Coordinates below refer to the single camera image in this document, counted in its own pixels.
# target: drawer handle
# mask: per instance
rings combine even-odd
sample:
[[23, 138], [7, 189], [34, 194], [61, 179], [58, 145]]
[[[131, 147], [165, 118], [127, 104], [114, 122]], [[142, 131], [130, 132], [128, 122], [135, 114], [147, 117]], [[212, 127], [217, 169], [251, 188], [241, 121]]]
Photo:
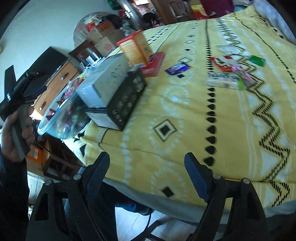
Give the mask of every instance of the drawer handle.
[[64, 80], [68, 76], [69, 72], [65, 73], [61, 80]]
[[44, 102], [42, 103], [42, 105], [40, 106], [39, 110], [42, 110], [42, 109], [44, 108], [45, 105], [46, 105], [46, 101], [44, 101]]

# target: purple package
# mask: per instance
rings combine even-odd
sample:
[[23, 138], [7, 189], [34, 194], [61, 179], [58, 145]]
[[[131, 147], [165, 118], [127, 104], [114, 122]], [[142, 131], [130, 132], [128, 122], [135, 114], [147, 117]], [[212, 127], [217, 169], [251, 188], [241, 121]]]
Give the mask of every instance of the purple package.
[[188, 68], [190, 68], [189, 65], [185, 63], [181, 63], [181, 64], [175, 64], [174, 66], [166, 69], [165, 71], [170, 75], [176, 75], [186, 71]]

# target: wooden drawer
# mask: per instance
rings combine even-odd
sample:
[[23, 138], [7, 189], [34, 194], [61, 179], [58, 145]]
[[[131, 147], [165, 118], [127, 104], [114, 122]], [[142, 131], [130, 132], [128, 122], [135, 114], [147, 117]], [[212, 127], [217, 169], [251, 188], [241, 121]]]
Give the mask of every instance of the wooden drawer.
[[35, 119], [41, 119], [61, 90], [70, 80], [76, 78], [78, 75], [77, 69], [71, 63], [66, 62], [48, 81], [46, 84], [47, 90], [35, 101], [35, 111], [32, 116]]

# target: wooden cabinet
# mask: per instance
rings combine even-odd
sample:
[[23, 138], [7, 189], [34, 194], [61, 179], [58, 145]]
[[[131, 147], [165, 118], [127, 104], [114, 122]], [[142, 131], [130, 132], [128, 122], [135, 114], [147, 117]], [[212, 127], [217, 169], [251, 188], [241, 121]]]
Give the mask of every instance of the wooden cabinet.
[[47, 90], [35, 100], [35, 110], [32, 117], [36, 120], [41, 120], [57, 95], [63, 90], [70, 80], [73, 80], [79, 74], [80, 73], [77, 69], [69, 61], [66, 61], [47, 82]]
[[151, 0], [165, 25], [195, 20], [187, 2], [182, 0]]

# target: hand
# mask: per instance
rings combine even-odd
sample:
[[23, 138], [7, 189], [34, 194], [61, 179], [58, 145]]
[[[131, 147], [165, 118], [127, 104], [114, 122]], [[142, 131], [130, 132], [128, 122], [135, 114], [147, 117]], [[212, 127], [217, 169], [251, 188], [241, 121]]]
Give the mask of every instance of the hand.
[[[26, 140], [28, 145], [33, 144], [35, 136], [33, 134], [33, 126], [32, 126], [32, 118], [29, 117], [34, 111], [33, 106], [28, 107], [28, 116], [25, 120], [26, 125], [28, 126], [25, 130], [22, 132], [22, 138]], [[17, 149], [13, 143], [12, 136], [11, 136], [11, 127], [14, 122], [17, 120], [17, 111], [8, 116], [4, 122], [3, 128], [2, 128], [2, 134], [1, 134], [1, 152], [2, 155], [12, 161], [12, 162], [22, 162], [20, 160]]]

